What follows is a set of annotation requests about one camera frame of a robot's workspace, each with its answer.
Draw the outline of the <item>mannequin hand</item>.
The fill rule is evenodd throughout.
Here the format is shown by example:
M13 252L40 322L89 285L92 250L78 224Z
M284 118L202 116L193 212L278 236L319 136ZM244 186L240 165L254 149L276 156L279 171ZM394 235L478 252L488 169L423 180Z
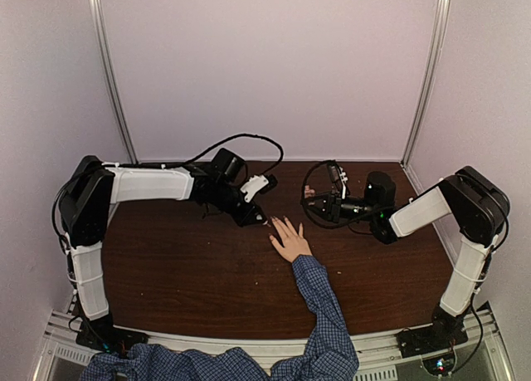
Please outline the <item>mannequin hand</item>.
M302 223L295 229L289 218L273 217L271 224L275 234L269 235L269 241L284 260L293 263L299 256L313 256Z

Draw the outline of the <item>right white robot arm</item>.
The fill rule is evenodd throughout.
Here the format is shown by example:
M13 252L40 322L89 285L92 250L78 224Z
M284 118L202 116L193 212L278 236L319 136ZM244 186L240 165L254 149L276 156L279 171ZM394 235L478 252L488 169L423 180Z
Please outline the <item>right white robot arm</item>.
M455 224L460 248L449 283L432 312L425 340L433 349L456 340L473 307L473 298L485 282L492 256L509 234L511 204L507 195L476 169L465 166L398 205L397 186L384 172L369 173L362 196L356 198L349 192L346 172L336 161L323 161L308 173L321 167L328 170L331 189L312 193L303 182L300 204L308 219L323 229L365 222L371 236L389 245L433 224Z

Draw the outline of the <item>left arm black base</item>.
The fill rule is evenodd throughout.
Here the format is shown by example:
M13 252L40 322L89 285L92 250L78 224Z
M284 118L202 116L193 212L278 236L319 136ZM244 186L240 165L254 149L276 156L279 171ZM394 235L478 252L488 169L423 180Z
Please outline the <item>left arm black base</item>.
M76 336L76 343L100 352L127 354L134 345L146 344L148 339L145 333L130 330L112 329L106 335L82 330Z

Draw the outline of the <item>pink nail polish bottle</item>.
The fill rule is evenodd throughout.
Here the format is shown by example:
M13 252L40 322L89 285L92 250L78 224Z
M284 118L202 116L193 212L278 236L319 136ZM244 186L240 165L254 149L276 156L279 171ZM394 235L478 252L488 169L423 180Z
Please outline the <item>pink nail polish bottle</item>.
M315 196L315 190L309 185L304 186L304 198L312 198Z

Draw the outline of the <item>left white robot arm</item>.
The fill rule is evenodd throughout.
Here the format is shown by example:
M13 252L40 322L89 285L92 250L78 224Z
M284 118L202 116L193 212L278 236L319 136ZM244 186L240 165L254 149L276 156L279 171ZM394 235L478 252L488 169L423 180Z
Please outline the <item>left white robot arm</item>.
M85 156L60 188L51 210L66 255L68 279L80 306L78 334L102 351L111 351L119 342L147 339L143 333L114 326L106 296L102 251L119 208L141 201L192 201L229 215L239 227L262 224L266 215L256 195L273 189L277 179L265 170L236 183L238 174L247 168L243 158L227 149L200 163L120 164Z

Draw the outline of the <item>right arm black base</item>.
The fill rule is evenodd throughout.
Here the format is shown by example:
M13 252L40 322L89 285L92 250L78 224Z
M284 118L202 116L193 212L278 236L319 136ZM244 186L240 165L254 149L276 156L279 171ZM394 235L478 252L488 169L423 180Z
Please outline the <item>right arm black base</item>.
M431 325L417 329L403 329L396 334L396 338L404 359L450 349L468 341L465 331L457 330L451 335L439 335Z

